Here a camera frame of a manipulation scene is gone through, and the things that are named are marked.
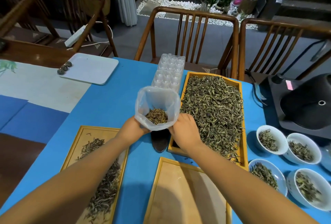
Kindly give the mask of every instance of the empty wooden tray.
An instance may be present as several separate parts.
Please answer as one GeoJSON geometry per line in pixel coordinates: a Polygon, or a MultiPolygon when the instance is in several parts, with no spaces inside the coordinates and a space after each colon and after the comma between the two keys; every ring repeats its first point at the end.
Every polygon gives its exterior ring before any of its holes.
{"type": "MultiPolygon", "coordinates": [[[[236,88],[239,89],[239,92],[241,94],[241,98],[243,98],[243,93],[242,93],[242,88],[241,88],[241,82],[238,80],[231,80],[229,78],[226,78],[224,76],[221,75],[216,75],[216,74],[208,74],[208,73],[204,73],[204,72],[187,72],[186,75],[186,79],[185,79],[185,83],[184,83],[184,88],[183,88],[183,92],[181,95],[180,100],[183,101],[184,99],[184,94],[186,91],[186,87],[187,87],[187,82],[188,79],[192,76],[198,76],[198,77],[203,77],[203,76],[219,76],[222,77],[224,79],[224,81],[232,86],[235,86],[236,88]]],[[[180,147],[177,146],[177,144],[175,143],[173,137],[171,136],[169,145],[168,145],[168,152],[174,153],[174,154],[178,154],[178,155],[183,155],[185,157],[189,157],[187,153],[185,153],[182,149],[180,149],[180,147]]],[[[243,118],[243,123],[242,123],[242,132],[240,135],[240,141],[239,141],[239,147],[238,147],[238,161],[239,163],[237,163],[239,166],[241,166],[242,168],[244,168],[246,171],[248,171],[248,158],[247,158],[247,142],[246,142],[246,131],[245,131],[245,120],[243,118]]]]}
{"type": "Polygon", "coordinates": [[[230,224],[231,207],[198,167],[161,157],[144,224],[230,224]]]}
{"type": "MultiPolygon", "coordinates": [[[[97,127],[97,126],[81,126],[75,140],[72,143],[72,146],[69,150],[69,153],[63,163],[61,171],[71,164],[76,162],[76,159],[81,155],[81,150],[84,145],[86,145],[89,141],[93,141],[93,138],[104,139],[105,142],[114,138],[118,133],[119,128],[108,128],[108,127],[97,127]]],[[[129,149],[122,152],[118,158],[118,163],[121,165],[121,172],[119,174],[119,185],[118,191],[115,197],[115,201],[111,206],[111,211],[108,214],[99,214],[96,220],[93,222],[94,224],[110,224],[113,221],[116,202],[118,199],[119,191],[121,189],[122,179],[124,175],[124,170],[126,166],[126,160],[129,149]]],[[[89,219],[85,219],[85,214],[87,213],[87,209],[84,210],[76,224],[90,224],[89,219]]]]}

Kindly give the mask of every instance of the person's left arm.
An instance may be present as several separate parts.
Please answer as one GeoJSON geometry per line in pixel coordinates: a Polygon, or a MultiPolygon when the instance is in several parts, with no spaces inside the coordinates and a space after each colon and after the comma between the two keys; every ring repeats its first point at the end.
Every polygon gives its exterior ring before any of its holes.
{"type": "Polygon", "coordinates": [[[150,132],[129,118],[116,137],[40,185],[0,216],[0,224],[74,224],[116,158],[150,132]]]}

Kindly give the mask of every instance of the compressed tea ball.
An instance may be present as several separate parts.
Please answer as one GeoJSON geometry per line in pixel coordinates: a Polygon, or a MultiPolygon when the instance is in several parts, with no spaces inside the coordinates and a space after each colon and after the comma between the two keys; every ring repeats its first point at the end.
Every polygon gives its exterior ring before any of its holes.
{"type": "Polygon", "coordinates": [[[67,67],[72,67],[72,63],[70,61],[67,61],[64,65],[67,67]]]}
{"type": "Polygon", "coordinates": [[[58,69],[58,74],[59,75],[63,75],[65,73],[65,71],[63,69],[58,69]]]}
{"type": "Polygon", "coordinates": [[[68,67],[65,66],[65,65],[61,66],[61,69],[64,70],[64,71],[68,71],[68,67]]]}

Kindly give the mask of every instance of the plastic bag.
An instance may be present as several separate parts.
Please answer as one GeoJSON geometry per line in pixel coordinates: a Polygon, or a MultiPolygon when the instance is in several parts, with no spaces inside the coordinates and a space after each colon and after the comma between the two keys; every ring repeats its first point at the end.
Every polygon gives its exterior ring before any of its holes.
{"type": "Polygon", "coordinates": [[[180,97],[172,89],[164,89],[153,86],[146,86],[139,90],[135,104],[135,115],[137,121],[151,131],[166,129],[178,119],[180,109],[180,97]],[[159,108],[163,109],[167,116],[167,123],[155,125],[145,115],[149,110],[159,108]]]}

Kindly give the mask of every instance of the pink object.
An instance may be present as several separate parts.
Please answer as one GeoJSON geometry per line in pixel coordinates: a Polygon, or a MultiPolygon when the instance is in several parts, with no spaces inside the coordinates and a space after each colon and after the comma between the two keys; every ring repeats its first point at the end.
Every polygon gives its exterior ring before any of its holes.
{"type": "Polygon", "coordinates": [[[234,6],[239,6],[242,0],[233,0],[234,6]]]}
{"type": "Polygon", "coordinates": [[[293,86],[292,86],[292,82],[291,81],[286,80],[286,86],[287,86],[287,89],[293,90],[293,86]]]}

